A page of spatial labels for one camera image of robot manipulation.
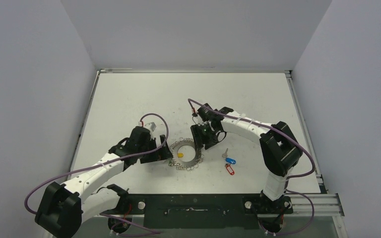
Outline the metal ring disc with keyrings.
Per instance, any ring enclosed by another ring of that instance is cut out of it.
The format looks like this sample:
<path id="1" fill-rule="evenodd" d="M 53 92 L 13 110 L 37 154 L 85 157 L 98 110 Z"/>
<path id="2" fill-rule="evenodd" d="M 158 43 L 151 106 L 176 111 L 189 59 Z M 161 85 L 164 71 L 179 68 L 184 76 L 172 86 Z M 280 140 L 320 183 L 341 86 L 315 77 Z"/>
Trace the metal ring disc with keyrings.
<path id="1" fill-rule="evenodd" d="M 194 140 L 191 138 L 180 138 L 170 147 L 173 158 L 169 159 L 168 165 L 175 167 L 181 171 L 192 171 L 199 167 L 203 162 L 203 154 L 200 149 L 197 149 Z M 179 158 L 178 153 L 183 153 L 184 156 Z"/>

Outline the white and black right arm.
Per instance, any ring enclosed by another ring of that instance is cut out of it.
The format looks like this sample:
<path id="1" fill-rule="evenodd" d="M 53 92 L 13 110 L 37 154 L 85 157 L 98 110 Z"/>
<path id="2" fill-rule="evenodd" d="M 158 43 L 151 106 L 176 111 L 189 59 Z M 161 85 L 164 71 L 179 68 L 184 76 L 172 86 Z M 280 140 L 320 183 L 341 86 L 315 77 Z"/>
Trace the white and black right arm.
<path id="1" fill-rule="evenodd" d="M 260 146 L 264 164 L 269 171 L 261 191 L 264 196 L 260 205 L 268 213 L 278 209 L 287 178 L 303 153 L 296 146 L 297 140 L 289 126 L 282 121 L 264 124 L 228 107 L 214 110 L 209 104 L 204 104 L 198 110 L 193 109 L 192 116 L 198 120 L 191 126 L 197 149 L 208 150 L 217 145 L 221 133 L 232 133 Z"/>

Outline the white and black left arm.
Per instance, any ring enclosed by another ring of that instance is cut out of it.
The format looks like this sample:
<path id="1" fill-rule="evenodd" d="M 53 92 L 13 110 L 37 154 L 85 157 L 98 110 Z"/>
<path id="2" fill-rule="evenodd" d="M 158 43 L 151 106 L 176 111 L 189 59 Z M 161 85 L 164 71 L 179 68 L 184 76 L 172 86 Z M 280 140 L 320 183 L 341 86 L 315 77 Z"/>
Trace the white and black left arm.
<path id="1" fill-rule="evenodd" d="M 35 223 L 56 238 L 71 238 L 83 222 L 103 211 L 123 213 L 128 207 L 126 197 L 109 188 L 101 193 L 97 189 L 137 162 L 172 157 L 167 144 L 169 135 L 160 135 L 161 144 L 157 145 L 154 130 L 151 124 L 136 126 L 130 136 L 112 146 L 91 167 L 74 171 L 75 176 L 63 183 L 50 183 L 36 211 Z"/>

